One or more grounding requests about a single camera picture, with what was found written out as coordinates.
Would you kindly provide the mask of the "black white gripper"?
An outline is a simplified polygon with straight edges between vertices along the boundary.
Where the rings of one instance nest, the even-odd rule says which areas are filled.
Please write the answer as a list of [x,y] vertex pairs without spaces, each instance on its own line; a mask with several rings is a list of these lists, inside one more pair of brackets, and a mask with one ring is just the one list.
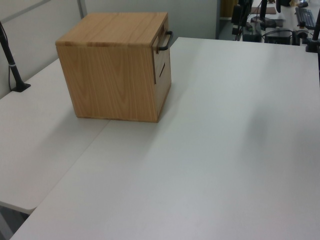
[[234,25],[239,26],[238,28],[232,28],[232,35],[239,35],[241,27],[244,27],[248,23],[248,16],[251,12],[251,0],[239,0],[237,5],[233,6],[233,12],[231,22]]

